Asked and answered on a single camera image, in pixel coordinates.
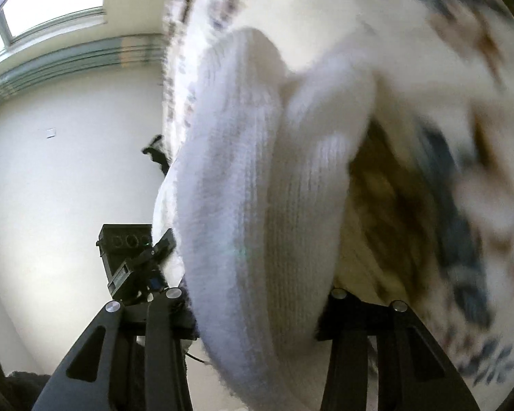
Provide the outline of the white knit sweater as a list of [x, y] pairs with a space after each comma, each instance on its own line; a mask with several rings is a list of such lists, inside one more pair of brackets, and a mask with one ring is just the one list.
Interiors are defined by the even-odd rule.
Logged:
[[253, 29], [204, 54], [170, 205], [202, 343], [252, 410], [317, 410], [316, 340], [339, 259], [348, 165], [375, 107], [367, 50], [345, 41], [291, 74]]

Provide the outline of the floral fleece blanket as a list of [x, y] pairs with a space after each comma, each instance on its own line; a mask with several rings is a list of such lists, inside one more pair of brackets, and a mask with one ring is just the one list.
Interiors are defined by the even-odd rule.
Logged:
[[348, 165], [330, 291], [383, 306], [404, 301], [479, 409], [511, 404], [514, 9], [502, 0], [168, 0], [163, 22], [171, 167], [154, 233], [173, 231], [172, 165], [210, 47], [257, 30], [296, 74], [352, 41], [370, 54], [377, 96]]

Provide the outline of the black clothes on wall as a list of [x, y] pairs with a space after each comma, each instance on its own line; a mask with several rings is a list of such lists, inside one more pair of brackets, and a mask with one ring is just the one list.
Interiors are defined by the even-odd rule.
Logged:
[[142, 150], [142, 154], [148, 156], [151, 161], [159, 165], [160, 171], [164, 176], [168, 174], [170, 164], [162, 147], [162, 135], [156, 135]]

